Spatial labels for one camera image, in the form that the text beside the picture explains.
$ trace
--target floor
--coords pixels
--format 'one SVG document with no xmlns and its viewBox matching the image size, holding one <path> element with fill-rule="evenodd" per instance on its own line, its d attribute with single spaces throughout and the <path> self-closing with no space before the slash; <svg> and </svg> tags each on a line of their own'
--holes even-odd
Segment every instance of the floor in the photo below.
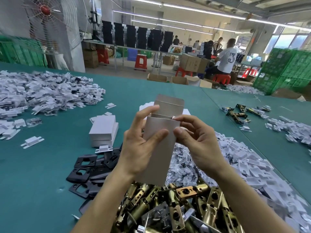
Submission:
<svg viewBox="0 0 311 233">
<path fill-rule="evenodd" d="M 115 59 L 109 58 L 109 65 L 104 65 L 99 63 L 99 66 L 95 69 L 85 68 L 86 73 L 90 74 L 102 74 L 105 76 L 115 76 L 115 77 L 124 77 L 124 78 L 135 78 L 135 79 L 147 79 L 147 75 L 152 72 L 153 67 L 153 58 L 147 59 L 147 70 L 135 70 L 135 62 L 127 61 L 127 58 L 124 58 L 124 66 L 122 66 L 122 58 L 117 58 L 117 70 L 115 70 Z M 154 74 L 158 74 L 158 68 L 154 68 Z M 174 76 L 176 71 L 173 70 L 173 65 L 168 66 L 162 64 L 161 74 L 165 76 Z"/>
</svg>

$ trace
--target ceiling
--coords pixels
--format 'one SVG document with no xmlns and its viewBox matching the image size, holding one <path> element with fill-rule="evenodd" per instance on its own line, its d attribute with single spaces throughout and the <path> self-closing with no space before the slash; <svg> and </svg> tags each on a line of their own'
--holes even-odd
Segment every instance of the ceiling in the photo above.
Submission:
<svg viewBox="0 0 311 233">
<path fill-rule="evenodd" d="M 311 11 L 311 0 L 187 0 L 236 15 L 270 17 Z"/>
</svg>

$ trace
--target industrial fan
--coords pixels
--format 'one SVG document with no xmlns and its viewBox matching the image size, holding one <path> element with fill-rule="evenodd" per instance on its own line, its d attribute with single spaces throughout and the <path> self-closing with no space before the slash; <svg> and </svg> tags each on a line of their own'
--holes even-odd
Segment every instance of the industrial fan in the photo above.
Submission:
<svg viewBox="0 0 311 233">
<path fill-rule="evenodd" d="M 83 0 L 0 0 L 0 6 L 16 10 L 0 10 L 7 20 L 0 23 L 0 34 L 46 54 L 51 67 L 53 55 L 68 54 L 80 44 L 88 23 Z"/>
</svg>

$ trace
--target red plastic stool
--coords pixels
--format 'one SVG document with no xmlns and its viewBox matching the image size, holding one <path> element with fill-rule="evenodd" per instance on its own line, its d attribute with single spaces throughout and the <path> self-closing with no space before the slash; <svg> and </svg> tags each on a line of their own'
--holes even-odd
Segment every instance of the red plastic stool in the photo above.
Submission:
<svg viewBox="0 0 311 233">
<path fill-rule="evenodd" d="M 190 74 L 190 76 L 192 77 L 192 72 L 191 71 L 186 71 L 184 69 L 182 69 L 181 67 L 178 67 L 177 72 L 175 74 L 175 77 L 177 77 L 178 72 L 181 72 L 181 76 L 184 77 L 186 74 Z"/>
<path fill-rule="evenodd" d="M 230 75 L 224 75 L 224 74 L 216 74 L 213 81 L 222 83 L 222 84 L 229 84 L 230 82 Z"/>
<path fill-rule="evenodd" d="M 107 49 L 97 49 L 98 62 L 109 64 L 109 56 Z"/>
<path fill-rule="evenodd" d="M 143 69 L 143 70 L 147 69 L 147 56 L 146 55 L 137 54 L 136 62 L 135 62 L 135 69 Z"/>
</svg>

